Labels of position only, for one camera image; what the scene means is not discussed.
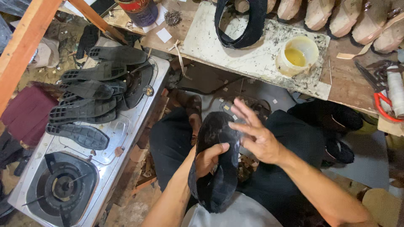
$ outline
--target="gas stove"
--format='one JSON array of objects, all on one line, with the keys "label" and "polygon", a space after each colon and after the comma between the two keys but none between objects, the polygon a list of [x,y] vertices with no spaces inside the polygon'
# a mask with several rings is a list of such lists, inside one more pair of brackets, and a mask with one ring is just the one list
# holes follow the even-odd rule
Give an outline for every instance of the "gas stove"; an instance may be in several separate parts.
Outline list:
[{"label": "gas stove", "polygon": [[[149,83],[153,96],[140,99],[106,124],[93,126],[109,137],[107,149],[91,151],[72,140],[45,133],[8,199],[9,204],[46,227],[94,226],[105,210],[139,139],[145,120],[161,94],[168,61],[150,56],[153,68]],[[121,156],[115,148],[122,147]]]}]

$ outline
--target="wire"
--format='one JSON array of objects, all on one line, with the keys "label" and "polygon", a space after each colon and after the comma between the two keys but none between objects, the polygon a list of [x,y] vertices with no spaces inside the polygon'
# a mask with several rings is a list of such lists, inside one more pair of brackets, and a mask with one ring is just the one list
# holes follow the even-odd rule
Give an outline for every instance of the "wire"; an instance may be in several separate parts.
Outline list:
[{"label": "wire", "polygon": [[229,81],[227,84],[224,84],[224,85],[222,85],[222,86],[220,86],[220,87],[218,87],[218,88],[212,90],[211,92],[203,92],[203,91],[200,91],[200,90],[195,89],[195,88],[187,88],[187,87],[182,87],[182,86],[175,87],[175,88],[177,88],[177,89],[179,89],[179,90],[184,90],[184,91],[190,91],[190,92],[198,93],[198,94],[200,94],[200,95],[212,95],[212,94],[216,93],[217,91],[219,91],[219,90],[225,88],[225,87],[228,86],[229,84],[234,83],[234,82],[239,81],[239,80],[242,80],[242,79],[245,79],[245,78],[246,78],[246,76],[240,76],[240,77],[238,77],[238,78],[236,78],[236,79],[234,79],[234,80]]}]

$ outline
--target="person's hand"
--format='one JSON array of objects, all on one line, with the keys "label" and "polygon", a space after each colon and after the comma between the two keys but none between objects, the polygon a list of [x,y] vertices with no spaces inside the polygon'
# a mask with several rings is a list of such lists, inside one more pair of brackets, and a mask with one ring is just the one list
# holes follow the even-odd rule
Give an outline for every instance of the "person's hand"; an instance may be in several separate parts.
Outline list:
[{"label": "person's hand", "polygon": [[195,160],[196,179],[206,176],[219,161],[219,154],[225,153],[229,147],[229,143],[220,143],[199,153]]},{"label": "person's hand", "polygon": [[230,128],[246,134],[241,139],[242,146],[251,151],[261,162],[278,164],[288,150],[262,125],[252,109],[239,99],[235,99],[231,111],[246,121],[246,124],[229,122]]}]

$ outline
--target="foot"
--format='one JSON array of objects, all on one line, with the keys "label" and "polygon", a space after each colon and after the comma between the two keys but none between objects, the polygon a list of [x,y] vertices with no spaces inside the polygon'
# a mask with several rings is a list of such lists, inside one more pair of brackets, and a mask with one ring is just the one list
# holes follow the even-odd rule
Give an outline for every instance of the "foot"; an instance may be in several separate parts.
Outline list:
[{"label": "foot", "polygon": [[202,99],[199,95],[191,96],[186,104],[185,110],[192,126],[192,135],[198,136],[199,128],[202,125]]}]

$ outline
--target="maroon cloth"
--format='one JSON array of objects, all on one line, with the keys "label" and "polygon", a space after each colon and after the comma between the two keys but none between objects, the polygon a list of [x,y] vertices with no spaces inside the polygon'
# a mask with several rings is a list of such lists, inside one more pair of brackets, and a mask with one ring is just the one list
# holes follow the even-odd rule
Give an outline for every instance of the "maroon cloth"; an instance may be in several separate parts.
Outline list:
[{"label": "maroon cloth", "polygon": [[10,101],[1,120],[15,139],[36,146],[45,133],[49,112],[57,104],[39,87],[25,87]]}]

